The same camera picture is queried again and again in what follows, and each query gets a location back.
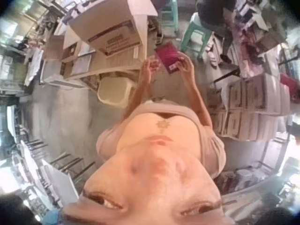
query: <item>pink shirt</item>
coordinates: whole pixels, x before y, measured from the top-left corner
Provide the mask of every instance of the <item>pink shirt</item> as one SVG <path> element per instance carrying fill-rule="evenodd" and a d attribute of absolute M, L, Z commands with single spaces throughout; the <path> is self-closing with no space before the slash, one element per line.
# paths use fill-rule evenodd
<path fill-rule="evenodd" d="M 96 145 L 99 156 L 104 160 L 108 160 L 112 157 L 116 153 L 118 143 L 126 126 L 137 115 L 143 113 L 168 113 L 191 120 L 198 129 L 200 162 L 211 178 L 215 178 L 221 173 L 226 162 L 223 142 L 215 135 L 212 128 L 203 126 L 200 123 L 194 111 L 184 106 L 172 104 L 150 103 L 139 105 L 126 120 L 116 124 L 113 128 L 104 131 L 99 136 Z"/>

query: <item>concrete floor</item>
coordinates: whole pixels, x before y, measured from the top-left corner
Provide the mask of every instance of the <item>concrete floor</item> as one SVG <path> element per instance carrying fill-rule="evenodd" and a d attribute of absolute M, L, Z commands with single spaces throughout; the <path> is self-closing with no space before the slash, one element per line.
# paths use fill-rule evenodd
<path fill-rule="evenodd" d="M 179 47 L 180 39 L 189 25 L 191 12 L 180 13 L 180 31 L 177 37 L 170 29 L 165 29 L 165 41 L 171 40 Z M 153 46 L 149 46 L 148 55 L 153 54 Z M 201 93 L 205 98 L 207 84 L 220 77 L 220 69 L 214 70 L 204 54 L 202 61 L 195 60 L 195 56 L 188 52 L 195 64 L 195 76 Z M 179 74 L 167 75 L 161 71 L 153 84 L 154 96 L 165 96 L 183 105 L 188 105 L 185 89 Z M 33 139 L 40 138 L 49 144 L 49 157 L 56 158 L 63 152 L 82 157 L 85 165 L 96 161 L 91 168 L 91 174 L 101 166 L 96 154 L 96 140 L 107 128 L 117 122 L 123 113 L 122 109 L 104 105 L 97 96 L 88 90 L 63 88 L 51 85 L 35 84 L 30 101 L 22 105 L 25 117 L 25 127 L 32 133 Z M 241 143 L 224 139 L 227 152 L 227 168 L 235 168 L 250 164 L 262 154 L 264 143 Z"/>

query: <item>pink booklet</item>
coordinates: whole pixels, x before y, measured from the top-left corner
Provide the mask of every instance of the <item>pink booklet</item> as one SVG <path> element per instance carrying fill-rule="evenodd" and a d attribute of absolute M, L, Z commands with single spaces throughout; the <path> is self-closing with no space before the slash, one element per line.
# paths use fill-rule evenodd
<path fill-rule="evenodd" d="M 168 42 L 167 44 L 155 49 L 155 52 L 169 74 L 179 70 L 176 66 L 176 62 L 179 61 L 178 50 L 172 44 L 172 42 Z"/>

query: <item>hand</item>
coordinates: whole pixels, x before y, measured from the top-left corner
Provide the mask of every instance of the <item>hand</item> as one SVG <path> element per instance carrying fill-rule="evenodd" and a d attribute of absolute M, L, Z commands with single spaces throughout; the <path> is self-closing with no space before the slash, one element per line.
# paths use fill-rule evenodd
<path fill-rule="evenodd" d="M 178 52 L 180 61 L 176 66 L 180 70 L 181 77 L 185 84 L 195 84 L 195 69 L 191 59 L 184 53 Z"/>
<path fill-rule="evenodd" d="M 160 61 L 155 58 L 148 58 L 142 65 L 140 71 L 139 84 L 141 85 L 150 85 L 154 74 L 160 68 Z"/>

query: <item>green plastic stool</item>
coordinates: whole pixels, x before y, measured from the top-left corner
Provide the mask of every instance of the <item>green plastic stool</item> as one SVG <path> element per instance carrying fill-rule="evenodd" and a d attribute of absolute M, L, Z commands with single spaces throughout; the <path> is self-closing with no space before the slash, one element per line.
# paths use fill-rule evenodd
<path fill-rule="evenodd" d="M 175 32 L 179 31 L 179 24 L 178 24 L 178 4 L 177 0 L 170 0 L 170 2 L 166 5 L 166 7 L 160 11 L 160 14 L 171 14 L 173 17 L 172 22 L 163 22 L 161 23 L 162 27 L 174 27 Z"/>
<path fill-rule="evenodd" d="M 191 36 L 194 32 L 202 35 L 202 46 L 200 51 L 192 49 L 188 46 L 188 42 L 190 41 Z M 202 27 L 198 13 L 194 13 L 191 18 L 191 22 L 187 28 L 187 31 L 183 36 L 183 40 L 180 45 L 180 50 L 184 53 L 187 51 L 187 49 L 190 49 L 193 52 L 198 53 L 198 59 L 202 59 L 202 54 L 208 41 L 210 40 L 211 34 L 212 32 L 210 30 Z"/>

